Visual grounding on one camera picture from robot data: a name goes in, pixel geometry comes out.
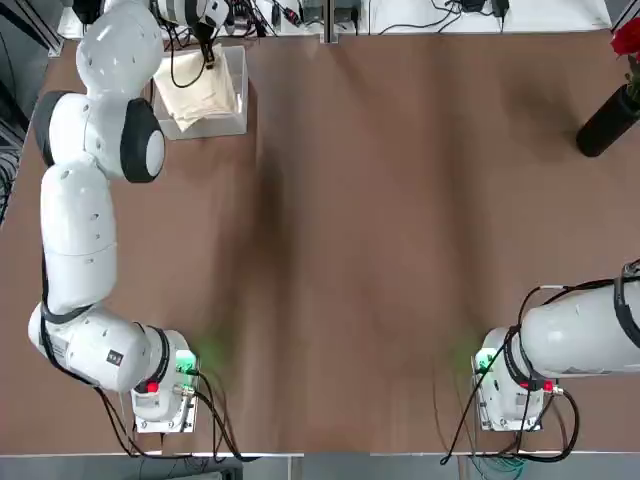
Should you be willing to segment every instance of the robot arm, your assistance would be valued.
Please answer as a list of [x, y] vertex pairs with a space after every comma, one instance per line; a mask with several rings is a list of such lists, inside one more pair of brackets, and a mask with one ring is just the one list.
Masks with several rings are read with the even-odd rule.
[[476, 381], [492, 364], [478, 389], [484, 430], [519, 431], [525, 411], [524, 425], [537, 425], [553, 379], [640, 372], [636, 275], [588, 282], [589, 291], [529, 310], [519, 330], [489, 332], [473, 359]]
[[109, 182], [151, 182], [164, 163], [160, 126], [138, 98], [162, 53], [147, 8], [113, 5], [77, 49], [87, 93], [49, 92], [36, 107], [36, 139], [49, 167], [40, 198], [46, 298], [28, 334], [45, 355], [46, 336], [67, 371], [108, 390], [131, 390], [136, 419], [171, 431], [166, 425], [179, 426], [187, 415], [191, 399], [175, 387], [191, 384], [184, 372], [196, 368], [195, 357], [177, 332], [132, 323], [101, 305], [117, 277]]

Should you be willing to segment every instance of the wire bundle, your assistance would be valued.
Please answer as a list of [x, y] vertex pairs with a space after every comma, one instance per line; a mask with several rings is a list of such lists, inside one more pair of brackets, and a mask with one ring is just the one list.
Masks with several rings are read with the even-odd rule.
[[[398, 28], [398, 27], [423, 29], [423, 28], [437, 27], [438, 25], [444, 24], [438, 29], [438, 32], [437, 32], [437, 33], [442, 33], [447, 29], [447, 27], [449, 27], [450, 25], [452, 25], [455, 22], [457, 22], [458, 20], [460, 20], [460, 18], [462, 18], [463, 11], [462, 11], [462, 3], [461, 3], [460, 0], [447, 0], [444, 3], [444, 7], [437, 6], [435, 0], [431, 0], [431, 5], [433, 5], [433, 8], [435, 8], [436, 10], [440, 10], [441, 12], [446, 12], [446, 15], [444, 17], [442, 17], [440, 20], [437, 20], [437, 21], [432, 22], [432, 23], [427, 23], [425, 25], [414, 25], [414, 24], [410, 24], [410, 23], [397, 23], [397, 24], [394, 24], [394, 25], [390, 25], [387, 28], [385, 28], [384, 30], [382, 30], [378, 35], [384, 35], [389, 30], [392, 30], [392, 29]], [[480, 12], [467, 12], [467, 13], [478, 13], [478, 14], [483, 15], [485, 17], [490, 17], [490, 16], [493, 15], [490, 12], [482, 12], [482, 11], [480, 11]], [[369, 12], [368, 12], [368, 14], [369, 14], [369, 34], [371, 34], [371, 0], [369, 0]], [[449, 20], [447, 23], [444, 23], [449, 19], [449, 16], [451, 14], [454, 15], [453, 19]], [[504, 17], [502, 18], [502, 23], [500, 25], [500, 33], [502, 33], [503, 30], [504, 30]]]
[[480, 474], [482, 480], [492, 480], [492, 476], [509, 475], [511, 480], [518, 480], [524, 472], [525, 460], [518, 458], [483, 458], [470, 456], [469, 460]]
[[0, 225], [9, 204], [9, 197], [13, 190], [13, 182], [18, 174], [19, 153], [13, 150], [0, 151]]
[[[640, 277], [638, 276], [629, 276], [629, 277], [623, 277], [622, 281], [624, 283], [629, 283], [629, 282], [635, 282], [640, 280]], [[525, 307], [529, 301], [529, 299], [531, 297], [533, 297], [533, 295], [535, 295], [536, 293], [548, 289], [548, 288], [554, 288], [554, 289], [560, 289], [560, 292], [556, 293], [555, 295], [553, 295], [551, 298], [549, 298], [548, 300], [546, 300], [545, 302], [542, 303], [542, 305], [549, 305], [550, 303], [555, 302], [556, 300], [559, 300], [560, 298], [565, 297], [566, 295], [575, 293], [575, 292], [582, 292], [582, 291], [588, 291], [588, 290], [596, 290], [599, 288], [603, 288], [603, 287], [608, 287], [608, 286], [612, 286], [615, 282], [615, 279], [613, 278], [607, 278], [607, 279], [602, 279], [602, 280], [591, 280], [588, 282], [584, 282], [578, 285], [574, 285], [574, 286], [552, 286], [552, 287], [548, 287], [548, 286], [539, 286], [539, 287], [535, 287], [534, 289], [532, 289], [524, 298], [521, 306], [520, 306], [520, 311], [518, 313], [518, 323], [511, 327], [507, 333], [507, 335], [505, 336], [504, 342], [502, 343], [502, 345], [500, 346], [500, 348], [497, 350], [496, 354], [494, 355], [493, 359], [489, 362], [489, 365], [487, 366], [486, 370], [484, 371], [484, 373], [482, 373], [482, 375], [480, 376], [480, 379], [478, 380], [478, 382], [476, 383], [475, 387], [472, 389], [471, 394], [469, 396], [469, 399], [467, 401], [467, 404], [462, 412], [462, 416], [460, 418], [460, 422], [458, 423], [458, 427], [456, 429], [456, 433], [453, 437], [453, 442], [451, 443], [451, 447], [449, 448], [447, 454], [440, 460], [440, 464], [441, 465], [446, 465], [449, 460], [451, 459], [451, 457], [453, 456], [453, 451], [455, 449], [455, 446], [458, 442], [458, 438], [460, 436], [460, 432], [462, 430], [463, 425], [466, 425], [465, 423], [465, 419], [467, 416], [467, 413], [469, 412], [469, 409], [471, 407], [471, 404], [473, 403], [473, 400], [475, 399], [476, 393], [478, 392], [478, 389], [480, 388], [480, 386], [482, 385], [482, 381], [485, 379], [485, 377], [487, 376], [487, 374], [489, 373], [489, 371], [491, 370], [491, 367], [493, 366], [493, 364], [496, 362], [496, 360], [500, 357], [501, 354], [503, 354], [506, 346], [513, 340], [513, 338], [516, 335], [520, 334], [520, 330], [521, 330], [521, 326], [522, 326], [522, 320], [523, 320], [523, 316], [524, 316], [524, 310]], [[546, 412], [549, 410], [549, 407], [551, 406], [553, 399], [555, 398], [554, 396], [552, 396], [550, 398], [550, 400], [547, 402], [547, 405], [545, 405], [544, 409], [542, 410], [540, 416], [538, 417], [538, 419], [536, 420], [535, 424], [533, 425], [533, 427], [529, 428], [528, 430], [524, 429], [524, 423], [525, 423], [525, 419], [527, 417], [527, 411], [528, 411], [528, 407], [529, 407], [529, 400], [531, 397], [531, 388], [527, 389], [527, 399], [526, 399], [526, 403], [525, 403], [525, 410], [524, 410], [524, 415], [522, 418], [522, 423], [520, 425], [520, 430], [518, 431], [517, 435], [516, 435], [516, 439], [513, 443], [511, 443], [511, 445], [509, 445], [508, 447], [504, 448], [502, 451], [498, 452], [497, 454], [480, 454], [480, 455], [475, 455], [475, 451], [474, 451], [474, 455], [472, 457], [472, 462], [474, 463], [474, 466], [477, 465], [475, 463], [475, 459], [477, 458], [481, 458], [481, 459], [503, 459], [503, 460], [509, 460], [511, 461], [511, 463], [509, 463], [510, 466], [516, 466], [519, 465], [519, 463], [514, 463], [514, 460], [518, 460], [518, 461], [532, 461], [532, 462], [540, 462], [540, 463], [556, 463], [559, 461], [564, 460], [565, 458], [567, 458], [571, 452], [573, 451], [573, 449], [575, 448], [575, 445], [577, 443], [578, 440], [578, 435], [580, 432], [580, 411], [578, 409], [578, 405], [575, 401], [575, 399], [573, 398], [573, 396], [566, 390], [562, 391], [562, 395], [563, 398], [566, 398], [567, 401], [569, 402], [571, 409], [573, 411], [573, 416], [574, 416], [574, 424], [573, 424], [573, 432], [571, 434], [571, 438], [570, 440], [567, 442], [566, 441], [566, 437], [564, 437], [564, 428], [562, 428], [563, 430], [563, 449], [562, 451], [558, 454], [558, 455], [554, 455], [554, 456], [538, 456], [538, 455], [529, 455], [529, 454], [524, 454], [524, 453], [520, 453], [520, 446], [522, 444], [522, 438], [524, 436], [524, 434], [526, 432], [531, 432], [533, 430], [535, 430], [535, 428], [537, 428], [537, 426], [540, 424], [540, 422], [542, 421], [542, 418], [544, 417], [544, 415], [546, 414]]]

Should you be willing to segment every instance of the plastic container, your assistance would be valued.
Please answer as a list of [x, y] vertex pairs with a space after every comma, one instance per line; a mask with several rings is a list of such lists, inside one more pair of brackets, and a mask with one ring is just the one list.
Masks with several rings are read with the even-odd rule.
[[[237, 110], [233, 113], [208, 115], [196, 123], [180, 131], [178, 125], [167, 112], [159, 93], [153, 102], [153, 111], [160, 122], [162, 133], [169, 140], [190, 138], [220, 137], [225, 135], [241, 135], [247, 133], [247, 112], [249, 103], [249, 72], [247, 57], [242, 46], [222, 47], [227, 57], [227, 65], [231, 75], [231, 83], [236, 94]], [[193, 50], [176, 52], [174, 55], [192, 53]]]

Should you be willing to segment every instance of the black cylinder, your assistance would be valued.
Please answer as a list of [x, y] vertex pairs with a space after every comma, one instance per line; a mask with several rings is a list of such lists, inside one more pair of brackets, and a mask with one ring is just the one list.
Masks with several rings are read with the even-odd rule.
[[597, 157], [636, 123], [638, 105], [623, 85], [589, 119], [576, 136], [578, 149], [587, 157]]

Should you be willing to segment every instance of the black cable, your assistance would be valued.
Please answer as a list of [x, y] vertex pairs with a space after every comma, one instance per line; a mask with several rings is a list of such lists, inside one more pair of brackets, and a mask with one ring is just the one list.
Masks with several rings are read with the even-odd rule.
[[562, 396], [566, 398], [571, 404], [571, 409], [573, 410], [573, 418], [574, 418], [573, 432], [571, 432], [571, 439], [569, 440], [569, 444], [566, 446], [566, 448], [564, 448], [562, 452], [560, 452], [560, 454], [554, 455], [553, 457], [527, 455], [523, 453], [516, 454], [514, 455], [514, 457], [519, 458], [521, 460], [529, 460], [531, 462], [538, 462], [538, 463], [557, 463], [567, 458], [571, 454], [571, 452], [573, 452], [573, 449], [575, 448], [576, 443], [578, 442], [578, 436], [580, 435], [580, 409], [578, 408], [578, 404], [576, 403], [575, 399], [568, 391], [564, 390], [564, 393], [562, 394]]
[[[218, 30], [216, 31], [216, 34], [213, 37], [213, 40], [210, 40], [210, 42], [213, 43], [213, 41], [215, 41], [218, 32], [220, 31], [220, 27], [218, 27]], [[171, 81], [173, 82], [173, 84], [177, 87], [177, 88], [189, 88], [191, 85], [193, 85], [194, 83], [196, 83], [198, 80], [200, 80], [200, 77], [202, 77], [202, 72], [204, 72], [204, 67], [206, 65], [206, 60], [204, 59], [204, 56], [202, 57], [202, 67], [200, 67], [200, 71], [198, 72], [198, 75], [196, 75], [196, 78], [194, 78], [193, 80], [191, 80], [189, 83], [181, 85], [178, 82], [176, 82], [174, 73], [173, 73], [173, 57], [175, 54], [175, 49], [173, 46], [173, 35], [171, 33], [171, 30], [167, 30], [167, 33], [169, 33], [169, 45], [171, 48], [171, 66], [170, 66], [170, 74], [171, 74]]]
[[[436, 9], [437, 9], [437, 10], [442, 10], [442, 7], [436, 7]], [[385, 28], [384, 30], [382, 30], [380, 33], [378, 33], [378, 35], [384, 35], [384, 34], [385, 34], [386, 32], [388, 32], [389, 30], [391, 30], [391, 29], [393, 29], [393, 28], [398, 28], [398, 27], [404, 27], [404, 28], [416, 28], [416, 29], [423, 29], [423, 28], [435, 27], [436, 25], [440, 25], [442, 22], [446, 21], [446, 20], [447, 20], [447, 18], [449, 18], [449, 15], [451, 15], [452, 13], [457, 13], [457, 14], [458, 14], [458, 17], [456, 17], [456, 18], [454, 19], [454, 21], [455, 21], [455, 20], [457, 20], [458, 18], [460, 18], [460, 12], [459, 12], [459, 11], [455, 11], [455, 10], [453, 9], [453, 7], [449, 8], [449, 9], [444, 9], [444, 11], [446, 11], [446, 12], [447, 12], [447, 14], [444, 16], [444, 18], [442, 18], [442, 19], [440, 19], [440, 20], [438, 20], [438, 21], [436, 21], [436, 22], [433, 22], [433, 23], [427, 23], [427, 24], [425, 24], [425, 25], [413, 25], [413, 24], [410, 24], [410, 23], [396, 23], [396, 24], [394, 24], [394, 25], [390, 25], [390, 26], [388, 26], [387, 28]]]
[[0, 32], [0, 40], [2, 40], [2, 47], [4, 48], [4, 53], [7, 56], [7, 63], [9, 64], [9, 73], [11, 73], [11, 87], [13, 90], [13, 100], [17, 102], [18, 89], [16, 88], [16, 74], [13, 71], [13, 62], [11, 61], [11, 56], [9, 55], [9, 49], [7, 48], [7, 42], [5, 42], [4, 35], [2, 35], [2, 32]]
[[[640, 276], [635, 276], [635, 277], [624, 277], [623, 278], [623, 282], [624, 283], [630, 283], [630, 282], [635, 282], [635, 281], [639, 281], [640, 280]], [[557, 293], [556, 295], [552, 296], [551, 298], [549, 298], [548, 300], [546, 300], [545, 302], [543, 302], [542, 305], [549, 305], [550, 303], [559, 300], [560, 298], [569, 295], [570, 293], [573, 292], [578, 292], [578, 291], [585, 291], [585, 290], [595, 290], [598, 288], [602, 288], [602, 287], [606, 287], [606, 286], [611, 286], [613, 285], [614, 280], [609, 278], [609, 279], [602, 279], [602, 280], [590, 280], [588, 282], [584, 282], [578, 285], [574, 285], [574, 286], [563, 286], [562, 287], [562, 291]], [[529, 299], [538, 291], [542, 290], [543, 287], [535, 287], [533, 288], [531, 291], [529, 291], [529, 293], [525, 296], [524, 301], [522, 302], [521, 306], [520, 306], [520, 310], [518, 311], [518, 324], [515, 327], [512, 327], [509, 332], [507, 333], [507, 335], [505, 336], [504, 342], [502, 343], [502, 345], [500, 346], [500, 348], [498, 349], [498, 351], [496, 352], [495, 356], [493, 357], [493, 359], [489, 362], [489, 365], [487, 366], [486, 370], [482, 373], [482, 376], [480, 377], [480, 379], [478, 380], [478, 382], [476, 383], [475, 387], [473, 388], [473, 390], [471, 391], [471, 394], [469, 395], [469, 400], [467, 402], [467, 405], [464, 409], [464, 411], [462, 412], [462, 416], [460, 419], [460, 422], [458, 423], [458, 427], [456, 429], [456, 433], [453, 437], [453, 441], [451, 443], [451, 447], [449, 448], [447, 454], [440, 460], [440, 464], [441, 465], [446, 465], [449, 460], [451, 459], [451, 457], [453, 456], [453, 451], [455, 449], [455, 446], [458, 442], [458, 437], [460, 436], [460, 431], [462, 430], [462, 426], [464, 425], [464, 420], [467, 416], [467, 413], [469, 412], [469, 408], [471, 407], [471, 403], [473, 402], [473, 399], [475, 398], [476, 393], [478, 392], [478, 389], [480, 388], [480, 385], [482, 384], [482, 381], [484, 380], [484, 378], [486, 377], [486, 375], [489, 373], [489, 370], [491, 369], [491, 367], [493, 366], [493, 364], [495, 363], [496, 359], [500, 356], [501, 353], [503, 353], [506, 345], [513, 339], [513, 337], [519, 333], [520, 331], [520, 327], [522, 325], [522, 320], [523, 320], [523, 316], [524, 316], [524, 309], [526, 307], [527, 302], [529, 301]], [[523, 454], [513, 454], [513, 455], [509, 455], [510, 457], [516, 457], [516, 458], [522, 458], [524, 460], [531, 460], [531, 461], [536, 461], [539, 460], [543, 463], [553, 463], [555, 461], [560, 461], [564, 458], [566, 458], [571, 451], [573, 450], [573, 447], [575, 446], [575, 443], [577, 441], [577, 434], [578, 432], [576, 430], [579, 430], [579, 413], [577, 412], [578, 407], [575, 404], [575, 401], [573, 400], [573, 398], [570, 399], [570, 402], [572, 403], [572, 407], [574, 409], [574, 414], [575, 414], [575, 428], [574, 428], [574, 432], [572, 433], [571, 436], [571, 440], [569, 441], [569, 444], [567, 445], [567, 448], [565, 448], [563, 450], [563, 452], [556, 456], [556, 457], [536, 457], [533, 455], [523, 455]], [[508, 450], [510, 450], [513, 447], [510, 447], [506, 450], [503, 450], [502, 452], [499, 452], [496, 455], [479, 455], [479, 456], [488, 456], [488, 457], [492, 457], [492, 456], [502, 456], [505, 455], [507, 453]]]
[[271, 24], [267, 21], [267, 19], [264, 17], [264, 15], [262, 15], [262, 11], [260, 10], [260, 7], [258, 7], [258, 5], [255, 3], [255, 0], [245, 0], [245, 2], [249, 6], [249, 8], [250, 8], [250, 10], [251, 10], [251, 12], [253, 14], [253, 17], [256, 20], [256, 22], [266, 26], [269, 30], [271, 30], [271, 33], [273, 34], [273, 36], [277, 37], [278, 34], [273, 29]]
[[457, 22], [458, 20], [460, 20], [460, 18], [462, 18], [462, 12], [460, 10], [458, 10], [458, 16], [456, 18], [454, 18], [453, 20], [451, 20], [449, 23], [447, 23], [446, 25], [443, 25], [442, 28], [440, 28], [440, 30], [438, 30], [438, 33], [442, 33], [444, 32], [445, 28], [447, 28], [449, 25], [454, 24], [455, 22]]
[[471, 395], [469, 395], [469, 400], [467, 401], [467, 405], [464, 407], [464, 410], [462, 412], [462, 416], [460, 418], [460, 422], [458, 423], [458, 428], [456, 429], [456, 433], [453, 436], [451, 447], [449, 447], [449, 451], [447, 452], [447, 454], [440, 459], [440, 465], [446, 465], [447, 463], [449, 463], [449, 460], [453, 456], [453, 450], [455, 449], [456, 444], [458, 443], [458, 437], [460, 436], [460, 431], [462, 430], [462, 426], [464, 425], [464, 420], [467, 417], [469, 408], [471, 408], [471, 404], [473, 403], [473, 399], [475, 398], [476, 393], [480, 388], [480, 385], [482, 385], [482, 381], [488, 375], [489, 371], [491, 370], [491, 367], [496, 362], [496, 360], [500, 357], [500, 354], [504, 351], [505, 347], [507, 346], [507, 343], [511, 341], [514, 335], [515, 335], [515, 330], [510, 330], [507, 333], [507, 335], [505, 336], [504, 342], [502, 343], [502, 345], [500, 346], [496, 354], [493, 356], [493, 358], [489, 362], [489, 365], [487, 365], [486, 370], [482, 373], [482, 376], [480, 377], [478, 382], [476, 382], [476, 385], [473, 387], [473, 390], [471, 391]]
[[[207, 389], [207, 393], [209, 394], [209, 398], [211, 399], [211, 403], [213, 404], [213, 389], [211, 388], [211, 384], [209, 383], [209, 380], [207, 379], [207, 377], [205, 377], [202, 373], [197, 372], [196, 375], [198, 376], [198, 378], [200, 378], [204, 384], [205, 387]], [[212, 442], [213, 442], [213, 461], [215, 463], [222, 463], [222, 460], [218, 460], [218, 450], [220, 448], [220, 444], [222, 443], [222, 434], [220, 434], [220, 441], [218, 442], [218, 444], [216, 445], [216, 422], [214, 419], [212, 419], [213, 424], [213, 434], [212, 434]]]
[[242, 454], [238, 451], [235, 443], [231, 440], [231, 438], [229, 438], [229, 433], [227, 432], [227, 429], [225, 428], [225, 424], [220, 418], [218, 411], [213, 406], [213, 402], [209, 400], [207, 396], [203, 395], [201, 392], [195, 392], [194, 396], [202, 400], [202, 402], [204, 402], [204, 404], [207, 406], [207, 408], [211, 412], [211, 415], [213, 416], [213, 420], [218, 424], [218, 427], [220, 427], [220, 431], [222, 432], [222, 437], [224, 438], [224, 441], [227, 444], [229, 451], [231, 452], [231, 454], [236, 460], [242, 463], [249, 463], [259, 459], [259, 457], [243, 457]]
[[155, 98], [155, 86], [153, 83], [153, 78], [149, 80], [149, 105], [153, 107], [153, 100]]

